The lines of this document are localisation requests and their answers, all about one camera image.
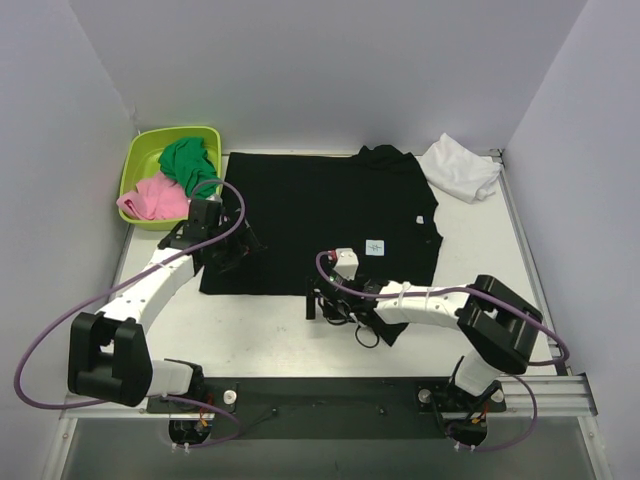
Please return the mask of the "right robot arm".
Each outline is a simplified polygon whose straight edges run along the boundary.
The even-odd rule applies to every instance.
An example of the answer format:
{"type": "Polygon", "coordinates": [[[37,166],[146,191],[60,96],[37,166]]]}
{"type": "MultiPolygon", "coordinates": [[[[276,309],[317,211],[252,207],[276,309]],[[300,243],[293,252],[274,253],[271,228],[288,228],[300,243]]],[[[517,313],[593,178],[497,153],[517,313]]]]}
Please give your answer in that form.
{"type": "Polygon", "coordinates": [[[435,406],[449,412],[487,413],[503,403],[498,379],[526,372],[542,323],[535,307],[489,275],[460,287],[431,288],[333,273],[307,279],[305,295],[307,318],[320,310],[328,322],[367,327],[387,345],[412,324],[461,332],[470,351],[444,386],[429,390],[435,406]]]}

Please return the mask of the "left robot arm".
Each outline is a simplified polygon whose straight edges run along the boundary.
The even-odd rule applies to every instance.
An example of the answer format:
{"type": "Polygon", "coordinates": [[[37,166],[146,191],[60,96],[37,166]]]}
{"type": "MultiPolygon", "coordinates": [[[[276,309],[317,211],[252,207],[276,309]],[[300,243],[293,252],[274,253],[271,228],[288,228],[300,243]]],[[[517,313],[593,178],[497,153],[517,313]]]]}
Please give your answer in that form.
{"type": "Polygon", "coordinates": [[[125,406],[169,396],[183,411],[204,402],[201,366],[155,359],[146,334],[171,298],[199,272],[226,273],[263,250],[244,208],[228,215],[221,199],[194,200],[188,217],[157,244],[131,285],[71,324],[67,384],[77,395],[125,406]]]}

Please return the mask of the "black t-shirt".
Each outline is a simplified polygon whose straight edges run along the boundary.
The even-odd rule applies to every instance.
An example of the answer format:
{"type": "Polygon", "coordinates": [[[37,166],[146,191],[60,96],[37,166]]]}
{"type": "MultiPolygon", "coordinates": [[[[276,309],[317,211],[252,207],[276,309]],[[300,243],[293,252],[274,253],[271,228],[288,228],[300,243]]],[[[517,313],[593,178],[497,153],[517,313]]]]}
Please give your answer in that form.
{"type": "Polygon", "coordinates": [[[225,179],[266,248],[227,272],[206,268],[204,294],[302,296],[317,253],[336,248],[358,256],[358,290],[434,279],[438,201],[410,153],[389,145],[344,158],[234,152],[225,179]]]}

